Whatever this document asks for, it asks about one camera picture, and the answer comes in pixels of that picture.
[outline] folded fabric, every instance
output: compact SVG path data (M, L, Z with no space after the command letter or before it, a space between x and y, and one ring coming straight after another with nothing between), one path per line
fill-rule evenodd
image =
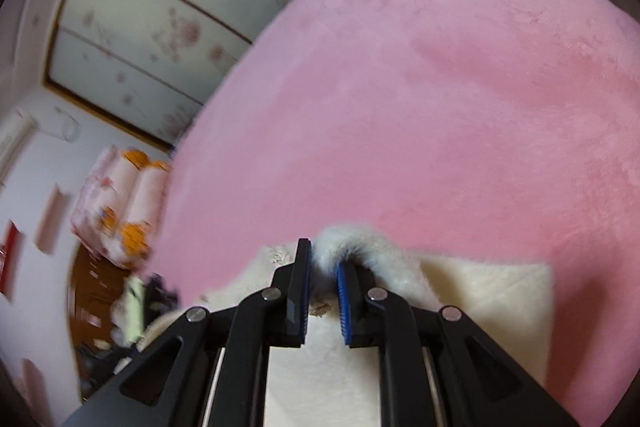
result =
M168 174L169 165L156 161L137 175L116 233L106 242L113 264L134 269L146 260L158 229Z
M100 236L91 226L89 219L90 209L100 189L100 184L117 157L118 149L113 145L100 153L80 189L78 201L76 201L76 206L71 213L71 231L90 252L96 255L103 254L105 250L100 241Z
M381 237L373 240L386 241ZM314 241L314 257L318 244L322 242ZM398 247L393 248L394 263L407 259ZM274 269L290 263L294 252L294 245L263 248L230 285L200 296L196 304L211 311L237 305L242 298L270 285ZM350 251L356 258L361 254L362 250ZM416 255L419 264L412 277L427 277L441 302L463 309L529 374L544 383L554 311L550 268ZM398 280L394 284L396 293L400 290L402 295L403 285ZM147 329L138 348L148 346L182 312L158 319ZM324 316L309 317L306 343L301 349L271 349L265 425L377 425L378 382L376 350L344 346L337 309L330 306Z
M138 172L147 164L148 158L142 151L123 151L100 182L89 215L92 229L100 236L113 236Z

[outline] pink blanket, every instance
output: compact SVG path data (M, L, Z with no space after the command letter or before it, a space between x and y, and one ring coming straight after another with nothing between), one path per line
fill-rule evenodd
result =
M607 0L295 0L181 147L149 269L188 303L345 221L547 261L548 388L600 425L640 364L639 50Z

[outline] air conditioner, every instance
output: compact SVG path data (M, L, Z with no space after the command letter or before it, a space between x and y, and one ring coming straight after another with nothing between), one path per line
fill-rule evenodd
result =
M21 109L13 109L0 123L0 184L20 145L37 125L33 117Z

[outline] white fabric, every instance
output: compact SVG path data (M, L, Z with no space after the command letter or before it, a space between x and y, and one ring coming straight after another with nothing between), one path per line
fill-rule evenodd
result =
M321 244L314 242L314 250ZM293 255L293 246L264 248L235 281L201 296L196 304L211 311L235 306L270 285L274 268L290 262ZM418 259L441 302L463 309L544 383L553 324L548 266L498 266L427 253L413 256L411 263ZM395 291L402 295L397 287ZM161 317L147 331L140 349L181 313ZM301 349L271 349L265 425L377 426L378 382L376 350L344 346L339 315L333 307L321 317L309 317L306 344Z

